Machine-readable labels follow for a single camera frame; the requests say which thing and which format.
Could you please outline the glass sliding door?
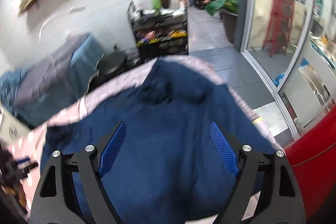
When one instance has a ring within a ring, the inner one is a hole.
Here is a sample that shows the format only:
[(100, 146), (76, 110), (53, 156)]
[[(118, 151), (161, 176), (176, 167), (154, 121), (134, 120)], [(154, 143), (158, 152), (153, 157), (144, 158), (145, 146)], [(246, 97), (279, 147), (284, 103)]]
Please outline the glass sliding door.
[(248, 0), (243, 55), (293, 139), (335, 107), (335, 0)]

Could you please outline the beige machine with screen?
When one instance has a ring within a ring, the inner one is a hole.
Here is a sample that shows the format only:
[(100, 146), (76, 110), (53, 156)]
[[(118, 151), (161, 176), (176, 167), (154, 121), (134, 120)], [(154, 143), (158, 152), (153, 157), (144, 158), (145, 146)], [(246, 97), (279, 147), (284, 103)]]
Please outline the beige machine with screen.
[(7, 109), (1, 105), (1, 144), (8, 145), (15, 143), (20, 138), (25, 137), (30, 129), (17, 120)]

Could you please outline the black round stool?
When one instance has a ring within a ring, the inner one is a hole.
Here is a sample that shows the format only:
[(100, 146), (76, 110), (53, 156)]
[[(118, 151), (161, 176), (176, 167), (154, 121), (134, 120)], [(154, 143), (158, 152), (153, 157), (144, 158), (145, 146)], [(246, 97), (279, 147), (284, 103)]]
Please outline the black round stool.
[(99, 62), (98, 79), (101, 81), (109, 81), (119, 75), (127, 62), (127, 55), (121, 52), (110, 53), (103, 57)]

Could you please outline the red plastic bin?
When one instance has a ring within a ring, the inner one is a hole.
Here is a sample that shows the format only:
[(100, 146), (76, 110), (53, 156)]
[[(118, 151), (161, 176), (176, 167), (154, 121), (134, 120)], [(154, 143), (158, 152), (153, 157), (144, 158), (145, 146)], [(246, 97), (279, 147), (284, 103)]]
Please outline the red plastic bin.
[(302, 194), (306, 219), (323, 223), (317, 213), (329, 197), (335, 211), (335, 109), (285, 147), (285, 152)]

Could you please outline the black storage rack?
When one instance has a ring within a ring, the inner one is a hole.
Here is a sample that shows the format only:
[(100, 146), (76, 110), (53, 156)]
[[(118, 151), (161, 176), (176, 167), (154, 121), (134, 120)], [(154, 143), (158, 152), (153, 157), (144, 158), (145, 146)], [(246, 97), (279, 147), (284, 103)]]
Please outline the black storage rack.
[(142, 62), (161, 56), (189, 54), (186, 9), (139, 11), (130, 2), (127, 19)]

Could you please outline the navy blue jacket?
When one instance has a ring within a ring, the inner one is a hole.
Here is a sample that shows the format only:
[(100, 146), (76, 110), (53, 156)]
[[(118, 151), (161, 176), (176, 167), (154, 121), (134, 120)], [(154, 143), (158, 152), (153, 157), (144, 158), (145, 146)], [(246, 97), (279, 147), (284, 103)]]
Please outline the navy blue jacket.
[(218, 214), (235, 183), (210, 136), (211, 122), (258, 152), (273, 153), (225, 85), (158, 60), (140, 87), (99, 104), (83, 120), (51, 127), (41, 165), (77, 153), (120, 122), (126, 138), (102, 184), (124, 223), (185, 223)]

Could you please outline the pink polka dot bedsheet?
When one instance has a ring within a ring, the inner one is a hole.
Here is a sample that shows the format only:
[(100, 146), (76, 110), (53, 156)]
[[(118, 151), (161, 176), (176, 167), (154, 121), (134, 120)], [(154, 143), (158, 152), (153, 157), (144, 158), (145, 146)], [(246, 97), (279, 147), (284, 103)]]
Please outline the pink polka dot bedsheet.
[[(71, 106), (61, 110), (45, 123), (31, 130), (26, 136), (22, 136), (14, 143), (7, 145), (6, 148), (11, 152), (15, 159), (29, 157), (31, 160), (36, 160), (40, 164), (42, 149), (46, 141), (47, 126), (61, 126), (78, 122), (88, 116), (103, 100), (115, 96), (128, 88), (141, 86), (156, 61), (157, 59), (149, 61), (144, 65), (140, 65), (139, 67), (108, 81), (80, 98)], [(180, 63), (199, 73), (216, 85), (224, 84), (224, 80), (216, 74), (214, 65), (211, 65), (200, 58), (192, 56), (172, 56), (164, 57), (163, 61)], [(252, 121), (254, 126), (257, 127), (260, 134), (267, 138), (275, 149), (282, 149), (276, 142), (276, 139), (271, 134), (263, 119), (258, 116), (258, 114), (252, 110), (233, 89), (229, 88), (229, 91), (244, 114)], [(28, 211), (28, 216), (26, 216), (26, 218), (30, 216), (31, 205), (33, 203), (33, 197), (39, 179), (40, 170), (38, 167), (34, 168), (32, 172), (28, 174), (27, 178), (21, 180), (26, 196), (26, 209)]]

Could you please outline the red ladder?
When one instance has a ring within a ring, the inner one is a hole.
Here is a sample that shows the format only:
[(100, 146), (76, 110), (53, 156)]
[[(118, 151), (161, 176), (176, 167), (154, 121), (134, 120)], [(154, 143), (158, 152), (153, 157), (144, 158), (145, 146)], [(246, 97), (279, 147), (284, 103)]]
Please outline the red ladder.
[(293, 23), (294, 0), (273, 0), (262, 48), (270, 57), (286, 54)]

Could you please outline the light blue denim cloth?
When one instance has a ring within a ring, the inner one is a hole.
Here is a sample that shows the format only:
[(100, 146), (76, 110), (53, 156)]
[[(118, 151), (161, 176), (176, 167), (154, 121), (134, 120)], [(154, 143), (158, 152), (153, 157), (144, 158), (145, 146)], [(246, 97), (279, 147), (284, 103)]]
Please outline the light blue denim cloth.
[(13, 107), (13, 101), (28, 73), (28, 68), (20, 68), (14, 71), (5, 72), (0, 79), (1, 104), (15, 117), (18, 116), (18, 112), (15, 107)]

